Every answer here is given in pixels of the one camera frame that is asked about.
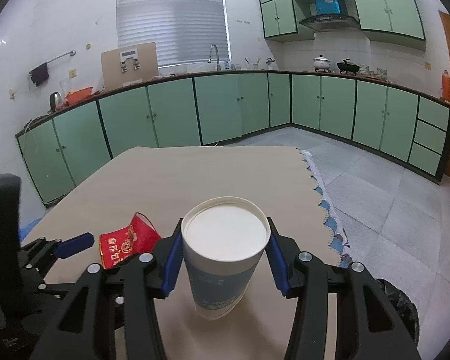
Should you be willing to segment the white blue paper cup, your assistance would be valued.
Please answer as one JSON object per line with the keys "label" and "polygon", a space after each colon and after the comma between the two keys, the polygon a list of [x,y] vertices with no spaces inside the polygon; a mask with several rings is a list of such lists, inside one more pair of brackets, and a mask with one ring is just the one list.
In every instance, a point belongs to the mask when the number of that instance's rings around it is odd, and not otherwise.
{"label": "white blue paper cup", "polygon": [[271,238],[263,211],[241,197],[215,197],[182,220],[184,261],[196,312],[218,320],[241,301]]}

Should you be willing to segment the green lower kitchen cabinets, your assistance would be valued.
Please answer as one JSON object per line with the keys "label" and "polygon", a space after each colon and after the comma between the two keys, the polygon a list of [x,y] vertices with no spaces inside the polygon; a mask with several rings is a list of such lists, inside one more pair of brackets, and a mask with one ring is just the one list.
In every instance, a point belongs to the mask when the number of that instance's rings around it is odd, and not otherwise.
{"label": "green lower kitchen cabinets", "polygon": [[435,182],[450,156],[449,104],[397,85],[311,72],[152,80],[32,119],[16,140],[50,206],[137,146],[220,145],[288,126],[347,142]]}

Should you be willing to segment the red crushed paper cup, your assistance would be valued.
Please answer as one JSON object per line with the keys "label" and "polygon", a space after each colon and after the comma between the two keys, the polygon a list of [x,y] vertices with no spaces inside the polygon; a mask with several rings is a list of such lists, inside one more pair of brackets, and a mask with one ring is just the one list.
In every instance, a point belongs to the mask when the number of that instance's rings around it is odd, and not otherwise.
{"label": "red crushed paper cup", "polygon": [[101,265],[110,269],[130,256],[150,253],[159,240],[161,236],[149,218],[136,212],[125,228],[100,234]]}

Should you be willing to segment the blue plastic bag on floor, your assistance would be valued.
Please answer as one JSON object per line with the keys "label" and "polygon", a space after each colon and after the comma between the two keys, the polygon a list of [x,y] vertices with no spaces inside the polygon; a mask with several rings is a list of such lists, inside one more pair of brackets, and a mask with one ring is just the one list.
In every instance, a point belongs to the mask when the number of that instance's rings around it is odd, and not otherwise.
{"label": "blue plastic bag on floor", "polygon": [[18,231],[19,240],[22,242],[27,235],[32,231],[32,229],[40,222],[40,218],[35,219],[34,221],[30,222],[28,225],[26,225],[23,228],[20,228]]}

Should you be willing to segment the steel electric kettle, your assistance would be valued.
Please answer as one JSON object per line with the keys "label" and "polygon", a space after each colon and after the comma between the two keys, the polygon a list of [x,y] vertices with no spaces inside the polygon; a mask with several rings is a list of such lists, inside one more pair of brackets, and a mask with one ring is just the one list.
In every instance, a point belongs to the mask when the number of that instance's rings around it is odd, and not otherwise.
{"label": "steel electric kettle", "polygon": [[49,105],[51,113],[59,111],[63,107],[63,97],[59,92],[53,92],[49,96]]}

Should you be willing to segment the orange plastic basin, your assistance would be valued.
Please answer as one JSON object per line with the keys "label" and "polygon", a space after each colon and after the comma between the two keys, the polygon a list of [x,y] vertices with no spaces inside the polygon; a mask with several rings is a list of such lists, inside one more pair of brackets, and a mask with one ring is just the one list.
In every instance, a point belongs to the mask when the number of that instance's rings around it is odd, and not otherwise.
{"label": "orange plastic basin", "polygon": [[69,92],[65,99],[70,106],[78,104],[84,100],[87,100],[92,96],[92,87],[81,88],[73,92]]}

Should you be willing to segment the cardboard board with printout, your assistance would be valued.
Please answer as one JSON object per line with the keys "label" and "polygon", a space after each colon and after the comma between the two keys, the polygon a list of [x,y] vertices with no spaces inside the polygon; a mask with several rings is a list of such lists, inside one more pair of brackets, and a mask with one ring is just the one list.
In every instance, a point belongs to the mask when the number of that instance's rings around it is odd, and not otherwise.
{"label": "cardboard board with printout", "polygon": [[106,91],[142,84],[159,74],[154,42],[103,52],[100,61]]}

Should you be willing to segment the orange thermos bottle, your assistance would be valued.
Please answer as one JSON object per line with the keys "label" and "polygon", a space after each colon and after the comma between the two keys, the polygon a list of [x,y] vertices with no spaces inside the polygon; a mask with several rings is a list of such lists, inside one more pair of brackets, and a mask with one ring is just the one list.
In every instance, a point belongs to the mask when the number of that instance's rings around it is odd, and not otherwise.
{"label": "orange thermos bottle", "polygon": [[441,76],[441,99],[450,103],[450,74],[446,69]]}

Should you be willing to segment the black wok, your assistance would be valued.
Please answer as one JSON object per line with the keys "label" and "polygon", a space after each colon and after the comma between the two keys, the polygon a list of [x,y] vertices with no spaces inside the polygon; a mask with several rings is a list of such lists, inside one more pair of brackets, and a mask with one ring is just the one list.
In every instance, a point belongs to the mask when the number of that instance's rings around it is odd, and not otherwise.
{"label": "black wok", "polygon": [[360,71],[360,66],[356,63],[352,63],[348,58],[343,59],[341,62],[337,62],[337,67],[340,74],[352,74],[356,76]]}

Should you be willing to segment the chrome sink faucet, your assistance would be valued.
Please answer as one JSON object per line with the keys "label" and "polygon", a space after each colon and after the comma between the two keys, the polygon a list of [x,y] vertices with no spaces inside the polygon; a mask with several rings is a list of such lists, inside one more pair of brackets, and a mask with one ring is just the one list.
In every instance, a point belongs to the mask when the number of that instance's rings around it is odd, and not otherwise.
{"label": "chrome sink faucet", "polygon": [[211,64],[213,61],[215,61],[215,70],[217,72],[220,72],[222,70],[221,64],[220,64],[220,56],[219,56],[218,47],[215,44],[211,44],[209,46],[208,63]]}

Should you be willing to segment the white cooking pot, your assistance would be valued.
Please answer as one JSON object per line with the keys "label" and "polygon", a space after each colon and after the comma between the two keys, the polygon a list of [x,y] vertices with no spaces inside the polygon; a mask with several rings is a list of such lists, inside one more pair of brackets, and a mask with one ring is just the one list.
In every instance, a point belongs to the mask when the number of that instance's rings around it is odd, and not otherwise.
{"label": "white cooking pot", "polygon": [[331,72],[331,62],[328,58],[320,55],[314,58],[314,70],[316,72]]}

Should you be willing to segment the window blind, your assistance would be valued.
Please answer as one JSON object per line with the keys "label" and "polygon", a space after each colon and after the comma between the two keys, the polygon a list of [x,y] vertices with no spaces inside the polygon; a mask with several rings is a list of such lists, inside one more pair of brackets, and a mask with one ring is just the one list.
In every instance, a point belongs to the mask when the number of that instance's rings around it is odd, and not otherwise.
{"label": "window blind", "polygon": [[157,65],[205,62],[209,46],[231,58],[224,0],[116,0],[119,47],[154,42]]}

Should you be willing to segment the dark towel on rail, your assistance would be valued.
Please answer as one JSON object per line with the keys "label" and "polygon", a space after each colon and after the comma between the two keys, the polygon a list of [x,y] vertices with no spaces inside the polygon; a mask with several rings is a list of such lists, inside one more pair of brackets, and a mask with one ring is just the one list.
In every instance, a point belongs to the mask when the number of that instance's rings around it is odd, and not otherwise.
{"label": "dark towel on rail", "polygon": [[31,82],[39,87],[49,79],[49,67],[47,63],[42,63],[32,69],[29,73]]}

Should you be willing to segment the wall towel rail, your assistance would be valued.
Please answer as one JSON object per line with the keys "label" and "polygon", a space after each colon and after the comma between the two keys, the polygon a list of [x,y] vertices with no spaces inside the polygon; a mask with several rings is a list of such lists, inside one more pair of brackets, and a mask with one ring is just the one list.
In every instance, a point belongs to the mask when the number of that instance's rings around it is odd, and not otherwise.
{"label": "wall towel rail", "polygon": [[67,58],[67,57],[74,57],[75,55],[76,55],[76,50],[72,49],[71,51],[68,51],[68,52],[66,52],[64,54],[58,55],[57,57],[52,58],[52,59],[46,61],[45,63],[49,64],[49,63],[55,62],[55,61],[57,61],[59,59],[63,59],[63,58]]}

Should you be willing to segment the green upper wall cabinets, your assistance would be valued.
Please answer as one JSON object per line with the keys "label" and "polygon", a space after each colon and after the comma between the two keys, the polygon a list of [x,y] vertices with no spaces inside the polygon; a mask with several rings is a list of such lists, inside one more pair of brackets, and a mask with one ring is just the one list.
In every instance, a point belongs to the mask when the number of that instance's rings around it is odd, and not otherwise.
{"label": "green upper wall cabinets", "polygon": [[318,33],[360,31],[371,41],[424,51],[416,0],[259,0],[262,28],[272,41],[312,41]]}

